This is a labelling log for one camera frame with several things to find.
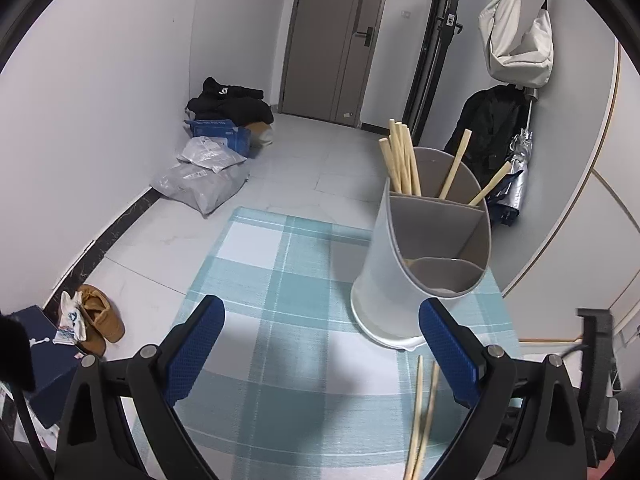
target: blue gripper pad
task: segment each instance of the blue gripper pad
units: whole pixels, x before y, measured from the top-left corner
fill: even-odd
[[[225,305],[220,298],[208,296],[204,313],[193,324],[180,349],[166,368],[164,400],[171,407],[187,397],[225,323]],[[191,314],[200,314],[198,308]],[[191,317],[185,322],[189,325]]]
[[[436,298],[422,302],[418,321],[422,335],[447,378],[456,402],[468,408],[474,407],[480,399],[478,382],[484,372],[478,369],[480,354],[477,352],[482,351],[482,345],[467,327],[457,324]],[[466,332],[472,336],[471,341]],[[469,346],[476,353],[474,358],[467,351]]]

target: door lock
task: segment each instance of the door lock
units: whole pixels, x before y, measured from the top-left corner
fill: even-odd
[[[364,46],[371,46],[371,40],[373,39],[373,27],[367,27],[366,32],[357,31],[354,35],[359,38],[365,38]]]
[[[440,30],[442,28],[442,24],[444,23],[444,18],[442,16],[437,16],[436,20],[438,20],[440,22],[440,25],[438,25],[438,30]],[[450,14],[449,16],[447,16],[447,27],[452,27],[457,29],[456,34],[460,34],[460,32],[462,32],[462,24],[461,23],[456,23],[456,18],[453,14]]]

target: brown boot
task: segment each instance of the brown boot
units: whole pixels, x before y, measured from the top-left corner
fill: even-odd
[[[107,297],[93,285],[80,285],[82,293],[82,315],[88,324],[101,333],[109,343],[124,336],[124,325]]]
[[[104,338],[88,322],[84,324],[84,330],[86,332],[86,341],[78,341],[78,346],[85,352],[102,357],[107,349],[107,343]]]

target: white bin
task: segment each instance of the white bin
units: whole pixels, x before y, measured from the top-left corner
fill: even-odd
[[[369,252],[351,289],[351,309],[361,329],[377,343],[414,350],[425,343],[418,325],[420,304],[439,298],[451,308],[482,280],[491,254],[486,202],[468,204],[480,191],[461,164],[447,200],[437,199],[453,157],[414,148],[422,197],[385,192]]]

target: blue plaid rug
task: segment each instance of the blue plaid rug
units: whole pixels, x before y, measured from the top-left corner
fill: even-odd
[[[369,240],[361,229],[238,208],[211,249],[175,322],[215,294],[225,327],[175,411],[221,480],[402,478],[417,357],[423,405],[433,357],[427,346],[382,348],[351,319]],[[490,272],[452,314],[482,343],[519,356]],[[423,473],[465,415],[441,378]],[[139,442],[140,433],[137,424]]]

